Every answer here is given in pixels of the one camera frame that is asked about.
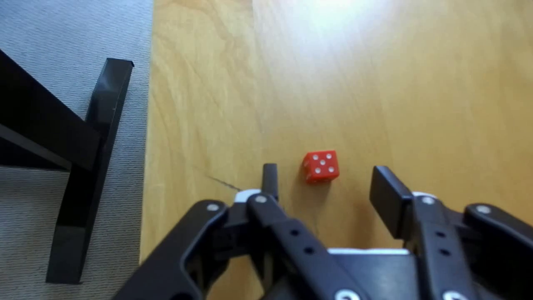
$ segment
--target carpet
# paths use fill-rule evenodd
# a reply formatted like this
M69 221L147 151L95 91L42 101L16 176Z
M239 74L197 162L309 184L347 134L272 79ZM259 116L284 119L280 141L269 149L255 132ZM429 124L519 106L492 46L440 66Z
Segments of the carpet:
M150 0L0 2L0 49L80 117L107 57L135 64L82 286L46 284L69 174L0 167L0 299L110 299L137 269L150 34Z

